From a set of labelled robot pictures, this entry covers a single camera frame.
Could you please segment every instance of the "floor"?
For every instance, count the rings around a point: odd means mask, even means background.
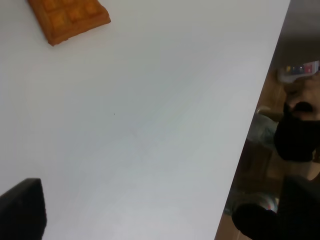
[[[257,108],[266,106],[273,112],[282,112],[285,97],[282,84],[277,81],[276,72],[269,72]],[[312,179],[319,172],[319,163],[285,162],[276,152],[246,141],[232,187],[246,192],[268,192],[278,196],[285,175],[297,174]],[[223,214],[215,240],[249,240],[249,238],[235,228],[230,216]]]

